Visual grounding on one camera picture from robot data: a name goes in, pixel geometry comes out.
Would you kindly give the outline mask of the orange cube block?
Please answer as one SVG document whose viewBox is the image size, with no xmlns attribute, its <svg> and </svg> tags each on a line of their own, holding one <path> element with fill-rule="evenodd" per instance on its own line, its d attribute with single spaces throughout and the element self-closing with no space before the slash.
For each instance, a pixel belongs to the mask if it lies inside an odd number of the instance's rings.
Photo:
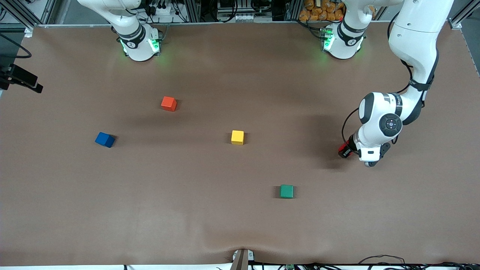
<svg viewBox="0 0 480 270">
<path fill-rule="evenodd" d="M 177 100 L 173 97 L 164 96 L 161 101 L 161 108 L 165 111 L 175 112 L 177 109 Z"/>
</svg>

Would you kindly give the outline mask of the blue cube block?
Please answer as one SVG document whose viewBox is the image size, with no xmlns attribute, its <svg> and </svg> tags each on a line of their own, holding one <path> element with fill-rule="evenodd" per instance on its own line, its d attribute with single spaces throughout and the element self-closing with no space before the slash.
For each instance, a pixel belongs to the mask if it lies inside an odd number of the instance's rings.
<svg viewBox="0 0 480 270">
<path fill-rule="evenodd" d="M 111 148 L 113 147 L 115 140 L 116 139 L 113 135 L 99 132 L 94 142 L 103 147 Z"/>
</svg>

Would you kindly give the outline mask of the aluminium frame post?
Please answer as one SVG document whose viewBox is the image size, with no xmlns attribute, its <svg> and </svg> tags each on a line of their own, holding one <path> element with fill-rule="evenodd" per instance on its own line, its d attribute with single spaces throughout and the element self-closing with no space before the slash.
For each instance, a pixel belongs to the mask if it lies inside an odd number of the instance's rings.
<svg viewBox="0 0 480 270">
<path fill-rule="evenodd" d="M 448 17 L 448 24 L 451 29 L 461 29 L 461 22 L 467 19 L 475 10 L 480 8 L 480 0 L 454 0 Z"/>
<path fill-rule="evenodd" d="M 0 5 L 27 29 L 41 24 L 41 20 L 21 0 L 0 0 Z"/>
</svg>

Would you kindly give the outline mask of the table edge clamp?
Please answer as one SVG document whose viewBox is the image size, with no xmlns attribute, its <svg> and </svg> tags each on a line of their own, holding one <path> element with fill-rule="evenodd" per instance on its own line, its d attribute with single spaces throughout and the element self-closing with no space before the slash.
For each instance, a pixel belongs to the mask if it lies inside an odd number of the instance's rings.
<svg viewBox="0 0 480 270">
<path fill-rule="evenodd" d="M 254 251 L 238 249 L 233 253 L 233 262 L 229 270 L 251 270 L 250 262 L 254 261 Z"/>
</svg>

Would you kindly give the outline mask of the orange bag pile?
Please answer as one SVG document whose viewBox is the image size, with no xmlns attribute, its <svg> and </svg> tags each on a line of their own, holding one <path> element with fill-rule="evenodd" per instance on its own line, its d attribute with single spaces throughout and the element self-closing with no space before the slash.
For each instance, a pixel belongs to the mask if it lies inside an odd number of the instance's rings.
<svg viewBox="0 0 480 270">
<path fill-rule="evenodd" d="M 346 6 L 341 0 L 303 0 L 298 20 L 307 21 L 330 21 L 343 20 Z"/>
</svg>

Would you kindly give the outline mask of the white power strip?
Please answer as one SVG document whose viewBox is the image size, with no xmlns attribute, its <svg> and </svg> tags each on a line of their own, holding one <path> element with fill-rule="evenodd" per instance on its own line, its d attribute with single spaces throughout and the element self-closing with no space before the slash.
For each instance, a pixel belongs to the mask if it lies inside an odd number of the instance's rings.
<svg viewBox="0 0 480 270">
<path fill-rule="evenodd" d="M 157 7 L 157 6 L 148 6 L 145 8 L 145 12 L 149 16 L 155 16 L 155 15 L 161 15 L 161 16 L 173 16 L 175 14 L 175 11 L 173 10 L 173 7 L 171 6 L 166 6 L 163 8 L 162 6 Z"/>
</svg>

